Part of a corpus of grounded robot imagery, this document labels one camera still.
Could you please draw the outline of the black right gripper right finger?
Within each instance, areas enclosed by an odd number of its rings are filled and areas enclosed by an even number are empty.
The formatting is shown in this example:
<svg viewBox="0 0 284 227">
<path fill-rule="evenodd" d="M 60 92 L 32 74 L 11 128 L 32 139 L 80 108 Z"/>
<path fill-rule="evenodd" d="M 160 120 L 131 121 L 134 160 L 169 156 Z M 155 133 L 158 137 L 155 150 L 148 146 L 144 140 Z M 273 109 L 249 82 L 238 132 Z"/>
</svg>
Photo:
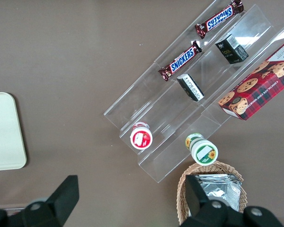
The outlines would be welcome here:
<svg viewBox="0 0 284 227">
<path fill-rule="evenodd" d="M 243 227 L 239 213 L 241 183 L 233 175 L 187 175 L 190 212 L 182 227 Z"/>
</svg>

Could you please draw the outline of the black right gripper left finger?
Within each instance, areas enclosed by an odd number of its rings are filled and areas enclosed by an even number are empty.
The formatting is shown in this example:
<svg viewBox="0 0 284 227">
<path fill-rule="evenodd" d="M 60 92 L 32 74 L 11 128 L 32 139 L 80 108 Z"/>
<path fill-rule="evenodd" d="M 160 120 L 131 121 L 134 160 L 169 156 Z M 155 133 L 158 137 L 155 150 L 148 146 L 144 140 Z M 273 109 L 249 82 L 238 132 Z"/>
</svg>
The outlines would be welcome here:
<svg viewBox="0 0 284 227">
<path fill-rule="evenodd" d="M 25 227 L 62 227 L 79 201 L 77 175 L 70 175 L 46 201 L 36 201 L 22 212 Z"/>
</svg>

